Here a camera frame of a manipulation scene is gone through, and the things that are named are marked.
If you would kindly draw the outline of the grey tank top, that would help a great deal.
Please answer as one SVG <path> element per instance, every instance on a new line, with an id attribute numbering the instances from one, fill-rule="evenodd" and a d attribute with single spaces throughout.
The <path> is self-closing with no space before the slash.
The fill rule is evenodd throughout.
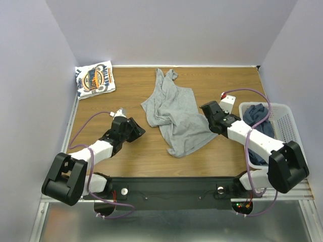
<path id="1" fill-rule="evenodd" d="M 176 158 L 187 156 L 214 139 L 206 117 L 199 113 L 191 88 L 175 84 L 178 74 L 156 69 L 154 91 L 141 103 L 151 127 L 159 127 L 169 145 L 168 153 Z"/>

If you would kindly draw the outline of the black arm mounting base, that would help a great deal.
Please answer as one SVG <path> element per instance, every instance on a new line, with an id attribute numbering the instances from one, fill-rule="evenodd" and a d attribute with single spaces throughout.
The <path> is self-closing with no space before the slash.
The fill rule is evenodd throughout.
<path id="1" fill-rule="evenodd" d="M 112 177 L 98 196 L 131 204 L 136 210 L 231 210 L 232 199 L 245 201 L 250 192 L 236 177 Z"/>

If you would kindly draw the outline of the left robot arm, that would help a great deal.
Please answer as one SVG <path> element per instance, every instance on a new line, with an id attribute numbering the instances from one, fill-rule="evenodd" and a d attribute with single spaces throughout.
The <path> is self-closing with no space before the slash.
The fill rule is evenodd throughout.
<path id="1" fill-rule="evenodd" d="M 117 116 L 111 128 L 89 147 L 72 153 L 59 153 L 55 156 L 43 182 L 42 194 L 73 206 L 81 198 L 88 179 L 88 164 L 95 164 L 113 157 L 124 142 L 131 143 L 144 135 L 145 129 L 133 118 Z"/>

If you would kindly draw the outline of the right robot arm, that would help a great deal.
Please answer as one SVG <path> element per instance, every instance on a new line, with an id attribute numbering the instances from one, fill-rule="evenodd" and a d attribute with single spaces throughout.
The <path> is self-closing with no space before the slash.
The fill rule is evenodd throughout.
<path id="1" fill-rule="evenodd" d="M 286 194 L 309 176 L 309 169 L 300 145 L 283 142 L 251 128 L 238 116 L 225 112 L 219 103 L 211 101 L 201 106 L 209 129 L 218 135 L 248 145 L 266 163 L 267 168 L 247 170 L 232 184 L 232 191 L 243 197 L 252 189 L 273 188 Z"/>

